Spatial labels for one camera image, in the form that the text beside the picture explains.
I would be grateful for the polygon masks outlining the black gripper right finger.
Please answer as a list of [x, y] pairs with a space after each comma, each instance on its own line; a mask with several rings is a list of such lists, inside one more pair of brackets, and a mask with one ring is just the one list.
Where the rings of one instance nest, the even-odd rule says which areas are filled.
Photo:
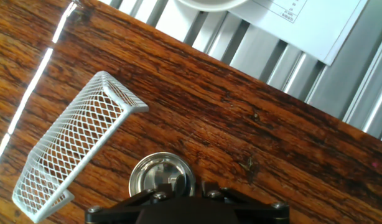
[[238, 223], [289, 224], [289, 204], [285, 201], [263, 203], [218, 182], [202, 181], [201, 199], [229, 208]]

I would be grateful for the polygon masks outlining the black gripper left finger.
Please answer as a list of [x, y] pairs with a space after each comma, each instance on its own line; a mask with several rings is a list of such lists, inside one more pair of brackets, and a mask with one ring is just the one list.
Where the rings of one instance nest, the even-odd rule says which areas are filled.
[[186, 196], [189, 196], [189, 177], [180, 175], [171, 183], [142, 190], [110, 208], [90, 207], [85, 212], [85, 223], [136, 223], [144, 209]]

